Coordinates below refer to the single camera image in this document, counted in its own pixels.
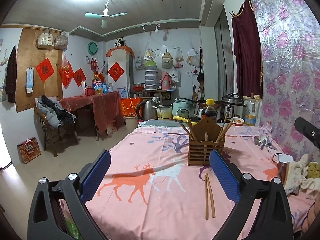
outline ceiling fan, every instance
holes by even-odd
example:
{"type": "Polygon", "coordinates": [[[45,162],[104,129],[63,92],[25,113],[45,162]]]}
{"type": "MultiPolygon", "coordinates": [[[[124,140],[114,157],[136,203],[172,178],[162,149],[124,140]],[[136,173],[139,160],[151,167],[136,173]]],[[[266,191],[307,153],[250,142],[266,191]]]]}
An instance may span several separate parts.
{"type": "Polygon", "coordinates": [[[109,5],[109,1],[105,4],[106,8],[103,10],[103,15],[99,15],[99,14],[94,14],[94,13],[86,13],[84,16],[88,17],[88,18],[96,18],[96,19],[100,19],[102,18],[102,24],[101,24],[101,28],[106,28],[107,27],[107,18],[110,17],[116,17],[116,16],[120,16],[120,15],[126,15],[127,13],[118,13],[118,14],[114,14],[114,15],[108,15],[108,5],[109,5]]]}

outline white deer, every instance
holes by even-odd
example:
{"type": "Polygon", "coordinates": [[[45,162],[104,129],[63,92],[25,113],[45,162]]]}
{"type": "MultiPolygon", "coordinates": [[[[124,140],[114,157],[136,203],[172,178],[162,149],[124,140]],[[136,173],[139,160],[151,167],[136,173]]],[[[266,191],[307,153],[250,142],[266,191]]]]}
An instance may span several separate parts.
{"type": "Polygon", "coordinates": [[[180,189],[183,192],[186,192],[183,187],[180,184],[180,181],[177,178],[177,175],[180,173],[181,170],[181,166],[184,166],[184,164],[182,163],[181,159],[178,158],[172,158],[172,161],[169,161],[168,159],[165,159],[168,163],[174,163],[173,166],[166,168],[164,170],[159,170],[159,168],[153,168],[154,172],[156,173],[155,175],[150,175],[150,179],[149,182],[153,185],[154,189],[156,191],[160,191],[160,189],[158,189],[155,184],[153,183],[153,180],[156,177],[168,177],[169,181],[168,181],[168,185],[167,185],[167,191],[170,191],[169,189],[169,185],[171,183],[171,181],[174,179],[176,181],[176,183],[179,185],[180,189]]]}

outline soy sauce bottle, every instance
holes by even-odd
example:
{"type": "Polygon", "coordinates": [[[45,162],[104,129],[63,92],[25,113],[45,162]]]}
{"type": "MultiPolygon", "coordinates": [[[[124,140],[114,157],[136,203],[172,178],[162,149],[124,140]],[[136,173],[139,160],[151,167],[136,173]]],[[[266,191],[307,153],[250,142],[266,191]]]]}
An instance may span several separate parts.
{"type": "Polygon", "coordinates": [[[218,112],[213,108],[213,99],[207,99],[207,106],[201,112],[201,119],[206,116],[211,117],[215,122],[217,122],[218,112]]]}

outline red diamond paper decoration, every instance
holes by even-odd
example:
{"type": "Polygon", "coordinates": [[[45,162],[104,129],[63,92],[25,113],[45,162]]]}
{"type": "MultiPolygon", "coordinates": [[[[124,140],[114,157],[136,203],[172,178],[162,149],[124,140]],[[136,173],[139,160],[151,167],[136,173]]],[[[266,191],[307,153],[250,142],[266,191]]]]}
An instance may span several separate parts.
{"type": "Polygon", "coordinates": [[[114,81],[117,81],[121,75],[124,73],[124,70],[118,62],[114,63],[113,66],[108,71],[109,75],[113,78],[114,81]]]}
{"type": "Polygon", "coordinates": [[[81,82],[83,80],[86,80],[87,78],[85,77],[82,68],[79,68],[73,75],[73,78],[75,79],[77,86],[80,87],[81,86],[81,82]]]}
{"type": "Polygon", "coordinates": [[[42,61],[38,66],[36,66],[36,70],[42,80],[42,82],[46,81],[48,77],[50,77],[54,73],[54,69],[50,63],[50,60],[46,58],[42,61]]]}

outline blue can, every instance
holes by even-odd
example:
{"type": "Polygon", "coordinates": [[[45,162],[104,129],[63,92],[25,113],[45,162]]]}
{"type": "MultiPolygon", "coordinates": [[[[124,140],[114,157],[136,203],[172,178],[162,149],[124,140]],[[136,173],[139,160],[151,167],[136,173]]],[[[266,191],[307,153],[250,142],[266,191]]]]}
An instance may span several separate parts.
{"type": "Polygon", "coordinates": [[[108,87],[107,87],[107,84],[106,83],[102,83],[102,92],[104,94],[108,93],[108,87]]]}

